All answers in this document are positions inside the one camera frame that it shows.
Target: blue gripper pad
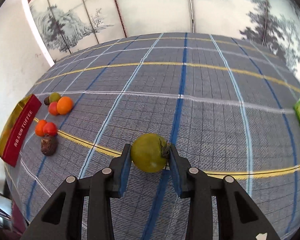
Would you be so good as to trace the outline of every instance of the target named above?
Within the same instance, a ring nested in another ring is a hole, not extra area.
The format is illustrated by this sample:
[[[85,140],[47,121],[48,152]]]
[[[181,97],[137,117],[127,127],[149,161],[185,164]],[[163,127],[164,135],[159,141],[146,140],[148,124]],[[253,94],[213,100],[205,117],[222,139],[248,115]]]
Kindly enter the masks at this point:
[[[126,191],[130,167],[131,167],[131,145],[126,143],[120,157],[113,158],[109,165],[114,172],[112,179],[107,183],[109,197],[121,198]]]
[[[119,188],[119,195],[122,197],[123,193],[127,189],[128,184],[128,178],[131,168],[131,155],[130,155],[131,146],[127,152],[126,158],[123,163],[123,168],[121,170],[121,182],[120,182],[120,188]]]
[[[178,197],[180,197],[181,195],[180,175],[179,175],[175,156],[172,154],[171,150],[170,150],[170,157],[169,157],[169,168],[171,172],[174,190],[177,193]]]
[[[191,165],[187,158],[180,157],[174,144],[170,147],[169,168],[173,187],[180,198],[190,197],[193,184],[188,181],[187,171]]]

